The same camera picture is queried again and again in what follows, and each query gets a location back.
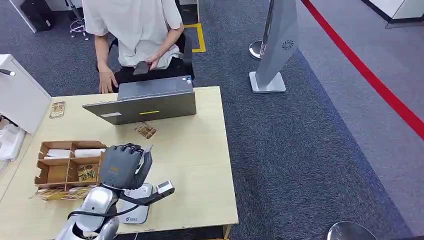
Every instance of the floor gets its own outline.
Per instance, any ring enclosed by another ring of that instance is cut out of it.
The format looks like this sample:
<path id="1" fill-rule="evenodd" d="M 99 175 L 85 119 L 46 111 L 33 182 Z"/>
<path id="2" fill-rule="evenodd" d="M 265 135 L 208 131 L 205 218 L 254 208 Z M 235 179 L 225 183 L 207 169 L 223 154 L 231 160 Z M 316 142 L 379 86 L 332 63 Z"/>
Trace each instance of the floor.
<path id="1" fill-rule="evenodd" d="M 360 0 L 311 2 L 373 73 L 424 120 L 424 27 L 385 29 L 387 22 Z M 424 141 L 366 82 L 305 6 L 297 7 L 301 52 L 414 235 L 424 235 Z"/>
<path id="2" fill-rule="evenodd" d="M 422 235 L 423 141 L 359 75 L 303 4 L 297 2 L 299 50 L 281 71 L 287 92 L 256 95 L 248 72 L 258 62 L 248 46 L 263 34 L 269 1 L 200 3 L 206 52 L 193 56 L 195 84 L 221 87 L 240 221 L 231 238 L 323 239 L 342 220 L 367 226 L 379 239 Z M 424 119 L 418 77 L 424 70 L 417 61 L 424 56 L 417 54 L 424 29 L 387 31 L 360 0 L 312 3 Z M 0 14 L 5 19 L 0 54 L 13 54 L 52 96 L 98 91 L 92 39 L 69 38 L 65 20 L 51 31 L 32 34 L 7 1 L 0 1 Z"/>

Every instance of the stool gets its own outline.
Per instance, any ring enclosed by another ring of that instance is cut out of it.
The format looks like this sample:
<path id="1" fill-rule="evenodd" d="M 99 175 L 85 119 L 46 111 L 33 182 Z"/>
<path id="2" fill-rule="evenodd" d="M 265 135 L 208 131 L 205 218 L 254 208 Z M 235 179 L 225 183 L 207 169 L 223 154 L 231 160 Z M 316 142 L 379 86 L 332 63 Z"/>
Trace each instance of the stool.
<path id="1" fill-rule="evenodd" d="M 86 32 L 86 23 L 84 22 L 84 18 L 81 16 L 80 12 L 78 11 L 78 9 L 75 7 L 74 3 L 72 3 L 72 0 L 65 0 L 66 6 L 70 7 L 72 9 L 72 12 L 75 14 L 76 16 L 76 20 L 73 21 L 70 24 L 70 37 L 71 38 L 75 38 L 74 33 L 82 33 L 82 35 L 84 35 L 85 39 L 84 40 L 89 40 L 90 38 L 88 37 L 88 34 Z"/>

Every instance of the blue carpet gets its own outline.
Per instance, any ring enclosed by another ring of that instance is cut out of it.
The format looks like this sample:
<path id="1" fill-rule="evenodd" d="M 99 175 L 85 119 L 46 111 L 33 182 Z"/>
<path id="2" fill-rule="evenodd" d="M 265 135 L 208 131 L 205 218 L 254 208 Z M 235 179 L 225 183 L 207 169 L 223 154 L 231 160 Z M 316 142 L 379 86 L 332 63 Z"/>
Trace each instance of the blue carpet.
<path id="1" fill-rule="evenodd" d="M 221 87 L 240 222 L 231 239 L 323 239 L 343 220 L 380 239 L 410 237 L 300 51 L 282 70 L 286 93 L 251 92 L 248 73 L 258 62 L 248 46 L 261 38 L 268 1 L 200 3 L 207 52 L 194 55 L 195 84 Z M 0 2 L 0 14 L 7 18 L 0 53 L 13 54 L 51 95 L 97 92 L 91 41 L 70 39 L 65 22 L 32 34 L 8 2 Z"/>

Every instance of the white shirt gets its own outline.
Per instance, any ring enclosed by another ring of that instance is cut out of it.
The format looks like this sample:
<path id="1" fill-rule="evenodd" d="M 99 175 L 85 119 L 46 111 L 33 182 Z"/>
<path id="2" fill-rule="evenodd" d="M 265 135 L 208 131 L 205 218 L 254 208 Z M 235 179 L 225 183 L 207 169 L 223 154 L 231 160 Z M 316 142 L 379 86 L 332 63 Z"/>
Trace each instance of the white shirt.
<path id="1" fill-rule="evenodd" d="M 119 63 L 135 67 L 158 51 L 169 28 L 183 22 L 175 0 L 82 0 L 86 31 L 97 36 L 108 32 L 119 40 Z M 172 57 L 178 58 L 173 45 L 158 61 L 157 69 L 166 69 Z"/>

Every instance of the drawer handle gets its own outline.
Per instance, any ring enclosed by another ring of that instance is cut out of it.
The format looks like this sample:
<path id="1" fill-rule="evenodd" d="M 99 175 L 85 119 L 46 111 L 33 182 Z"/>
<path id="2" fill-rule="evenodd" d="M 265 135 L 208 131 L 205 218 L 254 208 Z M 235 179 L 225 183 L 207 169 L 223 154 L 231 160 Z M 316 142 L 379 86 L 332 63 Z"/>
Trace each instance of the drawer handle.
<path id="1" fill-rule="evenodd" d="M 6 69 L 0 69 L 0 73 L 6 74 L 6 75 L 9 75 L 9 76 L 15 76 L 16 75 L 16 72 L 9 71 L 9 70 L 6 70 Z"/>

